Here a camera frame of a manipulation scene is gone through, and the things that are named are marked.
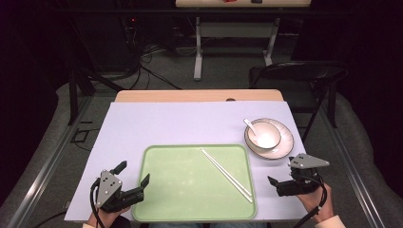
robotic arm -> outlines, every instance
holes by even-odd
[[[299,154],[296,157],[290,157],[289,166],[291,167],[292,180],[278,182],[276,179],[267,177],[270,183],[277,188],[280,197],[309,194],[315,192],[318,187],[323,188],[319,205],[302,218],[294,226],[295,228],[300,227],[305,221],[317,214],[320,208],[325,204],[327,191],[323,184],[322,177],[317,172],[317,168],[328,165],[330,165],[328,161],[307,154]]]
[[[130,205],[144,200],[144,189],[149,183],[150,175],[148,174],[142,180],[139,187],[126,192],[122,191],[123,183],[121,180],[116,178],[115,175],[119,175],[122,170],[126,168],[126,166],[127,162],[122,161],[118,166],[116,166],[116,168],[110,171],[102,171],[101,177],[98,178],[91,186],[90,204],[92,213],[102,228],[104,228],[104,225],[98,216],[98,209],[102,209],[107,213],[119,212]]]

human hand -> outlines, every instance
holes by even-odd
[[[323,184],[325,185],[327,191],[327,200],[322,208],[319,210],[318,215],[314,216],[314,220],[316,222],[322,222],[324,220],[330,219],[335,215],[333,212],[332,188],[326,183]],[[319,206],[320,200],[322,198],[322,192],[323,189],[321,187],[318,187],[318,189],[313,193],[297,195],[297,197],[302,202],[305,209],[310,212],[315,207]]]
[[[114,213],[107,213],[103,210],[99,210],[98,211],[98,216],[100,217],[102,223],[104,224],[105,228],[109,228],[113,221],[115,221],[115,219],[121,214],[124,213],[126,211],[128,211],[130,209],[130,207],[126,207],[125,209],[122,209],[119,212],[114,212]],[[91,213],[91,216],[88,219],[88,222],[86,224],[93,226],[93,227],[97,227],[97,219],[95,218],[94,213]]]

spoon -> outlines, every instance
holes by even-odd
[[[258,131],[255,129],[255,127],[252,125],[252,123],[250,123],[250,121],[248,119],[243,119],[243,121],[251,128],[253,134],[255,136],[258,136]]]

sleeve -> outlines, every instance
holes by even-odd
[[[331,217],[315,225],[315,228],[346,228],[339,216]]]
[[[94,227],[84,223],[83,228],[94,228]]]

wooden table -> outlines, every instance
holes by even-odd
[[[115,102],[284,101],[276,89],[123,90]]]

